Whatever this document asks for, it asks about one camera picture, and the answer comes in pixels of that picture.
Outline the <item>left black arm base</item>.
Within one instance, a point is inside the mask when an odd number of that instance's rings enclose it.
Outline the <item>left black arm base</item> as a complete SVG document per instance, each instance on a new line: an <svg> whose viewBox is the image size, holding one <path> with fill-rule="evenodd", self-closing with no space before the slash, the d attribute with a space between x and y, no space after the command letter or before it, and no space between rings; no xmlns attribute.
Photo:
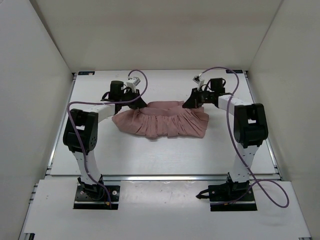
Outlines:
<svg viewBox="0 0 320 240"><path fill-rule="evenodd" d="M73 209L75 210L118 210L120 200L120 185L104 185L108 190L98 184L89 185L80 177L74 196Z"/></svg>

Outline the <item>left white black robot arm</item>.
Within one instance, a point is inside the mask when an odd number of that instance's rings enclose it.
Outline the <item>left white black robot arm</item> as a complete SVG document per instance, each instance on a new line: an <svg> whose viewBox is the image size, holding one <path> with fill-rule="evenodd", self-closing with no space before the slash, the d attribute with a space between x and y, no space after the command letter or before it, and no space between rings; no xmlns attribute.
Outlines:
<svg viewBox="0 0 320 240"><path fill-rule="evenodd" d="M63 144L76 158L80 178L79 183L87 189L93 199L104 195L102 175L97 167L94 149L98 142L98 125L116 115L122 107L137 110L147 106L137 88L141 80L130 77L124 83L113 80L110 89L99 102L73 101L67 105L68 120L63 133Z"/></svg>

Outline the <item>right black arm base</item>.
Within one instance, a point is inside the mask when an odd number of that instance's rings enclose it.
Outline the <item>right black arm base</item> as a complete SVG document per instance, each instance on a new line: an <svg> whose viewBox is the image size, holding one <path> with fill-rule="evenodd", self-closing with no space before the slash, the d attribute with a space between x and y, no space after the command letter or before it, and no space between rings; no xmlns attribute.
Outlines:
<svg viewBox="0 0 320 240"><path fill-rule="evenodd" d="M250 182L233 181L227 175L223 184L211 184L200 191L196 198L208 199L212 212L253 212L257 211L257 204Z"/></svg>

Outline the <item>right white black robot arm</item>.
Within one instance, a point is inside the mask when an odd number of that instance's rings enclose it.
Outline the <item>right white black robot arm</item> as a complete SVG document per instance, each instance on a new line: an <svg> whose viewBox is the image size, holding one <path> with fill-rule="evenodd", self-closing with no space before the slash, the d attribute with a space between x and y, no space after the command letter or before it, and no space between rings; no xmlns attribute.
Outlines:
<svg viewBox="0 0 320 240"><path fill-rule="evenodd" d="M226 92L223 78L212 78L208 83L209 87L193 88L182 107L198 109L204 104L213 104L225 110L227 117L233 116L233 128L229 121L227 127L236 156L232 171L228 173L231 183L224 187L224 195L229 200L236 200L243 192L240 184L249 183L253 159L269 134L265 108L261 103L245 102Z"/></svg>

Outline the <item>pink pleated skirt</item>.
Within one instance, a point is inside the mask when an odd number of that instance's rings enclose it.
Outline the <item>pink pleated skirt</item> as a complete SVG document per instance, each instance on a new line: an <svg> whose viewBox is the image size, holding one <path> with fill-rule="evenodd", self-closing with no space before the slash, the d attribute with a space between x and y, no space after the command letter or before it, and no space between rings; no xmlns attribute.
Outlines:
<svg viewBox="0 0 320 240"><path fill-rule="evenodd" d="M121 132L148 139L203 138L209 115L203 107L183 108L183 104L183 101L153 101L147 107L120 112L112 121Z"/></svg>

